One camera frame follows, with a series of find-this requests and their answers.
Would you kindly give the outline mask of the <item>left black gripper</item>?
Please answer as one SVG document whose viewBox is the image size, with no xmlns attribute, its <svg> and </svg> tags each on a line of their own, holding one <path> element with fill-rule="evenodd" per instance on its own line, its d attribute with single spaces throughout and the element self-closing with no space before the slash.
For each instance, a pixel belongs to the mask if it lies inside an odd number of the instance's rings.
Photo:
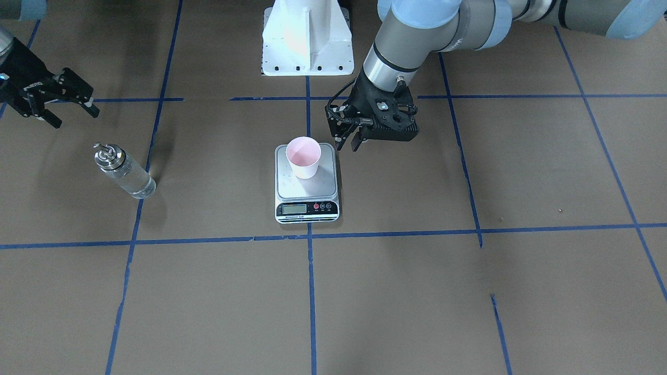
<svg viewBox="0 0 667 375">
<path fill-rule="evenodd" d="M 398 81 L 402 81 L 402 78 L 391 79 L 393 83 L 391 90 L 379 89 L 391 92 Z M 362 127 L 373 123 L 364 98 L 364 90 L 370 85 L 376 87 L 370 78 L 353 79 L 326 103 L 324 111 L 331 137 L 335 140 L 336 150 L 341 151 L 345 142 L 350 142 L 352 151 L 357 152 L 365 142 Z"/>
</svg>

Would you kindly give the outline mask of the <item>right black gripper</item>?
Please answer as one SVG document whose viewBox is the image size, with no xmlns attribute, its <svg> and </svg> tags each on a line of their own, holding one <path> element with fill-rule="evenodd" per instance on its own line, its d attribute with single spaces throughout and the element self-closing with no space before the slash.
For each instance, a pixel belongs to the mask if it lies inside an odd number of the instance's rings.
<svg viewBox="0 0 667 375">
<path fill-rule="evenodd" d="M 80 105 L 91 117 L 100 109 L 92 97 L 93 88 L 76 72 L 65 67 L 58 74 L 15 37 L 2 38 L 2 102 L 23 117 L 36 117 L 55 129 L 63 121 L 45 105 L 53 101 Z"/>
</svg>

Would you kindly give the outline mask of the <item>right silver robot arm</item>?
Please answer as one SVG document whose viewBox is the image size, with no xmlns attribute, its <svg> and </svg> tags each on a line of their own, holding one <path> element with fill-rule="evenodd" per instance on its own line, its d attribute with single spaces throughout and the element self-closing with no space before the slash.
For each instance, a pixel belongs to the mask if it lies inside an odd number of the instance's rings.
<svg viewBox="0 0 667 375">
<path fill-rule="evenodd" d="M 23 41 L 1 27 L 2 104 L 22 117 L 34 117 L 58 129 L 63 121 L 47 107 L 52 102 L 79 105 L 91 117 L 100 110 L 94 104 L 94 88 L 69 67 L 54 73 Z"/>
</svg>

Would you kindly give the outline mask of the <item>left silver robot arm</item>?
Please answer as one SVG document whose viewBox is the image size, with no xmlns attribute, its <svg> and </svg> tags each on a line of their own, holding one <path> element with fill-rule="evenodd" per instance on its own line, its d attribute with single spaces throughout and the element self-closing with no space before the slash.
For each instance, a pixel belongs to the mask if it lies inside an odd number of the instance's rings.
<svg viewBox="0 0 667 375">
<path fill-rule="evenodd" d="M 335 148 L 419 134 L 410 83 L 432 52 L 498 45 L 512 24 L 545 23 L 613 40 L 635 40 L 664 15 L 665 1 L 379 1 L 382 24 L 342 105 L 325 112 Z"/>
</svg>

